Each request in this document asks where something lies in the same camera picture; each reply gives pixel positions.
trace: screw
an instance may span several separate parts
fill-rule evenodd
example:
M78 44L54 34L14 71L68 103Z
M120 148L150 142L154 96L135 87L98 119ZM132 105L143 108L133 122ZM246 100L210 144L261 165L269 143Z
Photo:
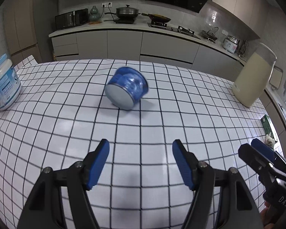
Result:
M45 168L43 169L43 172L46 173L46 174L48 174L48 173L51 172L51 171L52 171L52 168L51 168L51 167L45 167Z
M200 161L198 164L201 168L205 168L206 166L208 166L208 164L206 162L203 162L203 161Z
M231 167L230 168L230 171L233 173L233 174L236 174L238 172L238 170L234 167Z
M82 167L83 166L83 162L82 161L77 161L76 163L75 163L75 167L76 168L80 168L80 167Z

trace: green box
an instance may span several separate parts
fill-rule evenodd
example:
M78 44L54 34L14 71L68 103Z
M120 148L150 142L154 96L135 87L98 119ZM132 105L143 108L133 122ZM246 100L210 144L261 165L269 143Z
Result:
M275 127L272 124L272 121L268 115L264 115L261 119L264 131L266 134L271 133L271 137L275 140L275 143L278 142L278 135L276 133Z

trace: pot lid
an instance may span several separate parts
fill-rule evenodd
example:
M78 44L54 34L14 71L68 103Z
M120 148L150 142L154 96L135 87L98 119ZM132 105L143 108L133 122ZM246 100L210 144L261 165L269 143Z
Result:
M134 8L134 7L130 7L130 5L126 5L126 7L118 7L116 9L117 13L124 13L124 14L138 14L139 10Z
M226 37L226 39L228 39L228 40L232 41L232 42L233 42L233 43L235 43L235 44L237 44L237 43L238 43L238 39L234 38L234 37L233 37L233 36L231 36L231 35L228 35L228 36Z

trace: blue gripper pad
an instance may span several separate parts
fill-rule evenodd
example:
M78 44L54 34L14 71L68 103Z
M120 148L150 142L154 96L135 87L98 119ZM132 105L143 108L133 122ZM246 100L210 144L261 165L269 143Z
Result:
M266 146L263 142L258 139L251 141L251 146L261 153L265 158L270 160L272 163L275 161L275 151Z
M98 183L98 179L101 175L101 172L104 168L106 159L109 154L109 149L109 141L106 139L102 139L100 144L94 151L97 155L95 156L95 159L89 171L89 177L87 182L87 188L89 190L92 189L92 187Z
M185 154L188 154L188 152L186 151L180 140L175 140L173 142L173 155L175 157L184 184L188 186L191 190L193 190L195 185L192 179L192 171L185 159Z

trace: table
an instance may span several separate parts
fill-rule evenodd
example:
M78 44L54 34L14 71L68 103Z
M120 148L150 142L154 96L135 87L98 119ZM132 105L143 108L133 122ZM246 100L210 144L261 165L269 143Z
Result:
M131 111L104 96L117 68L140 70L148 94ZM15 67L22 83L18 99L0 112L0 218L12 229L46 166L67 168L93 151L102 138L110 153L98 185L88 192L102 228L180 228L193 194L183 184L172 155L180 139L212 167L238 168L256 205L264 207L263 185L238 157L241 144L265 135L258 99L249 109L234 97L232 82L157 63L75 60L37 64L30 56ZM282 153L280 144L275 149ZM68 228L74 228L66 188ZM214 189L207 228L219 201Z

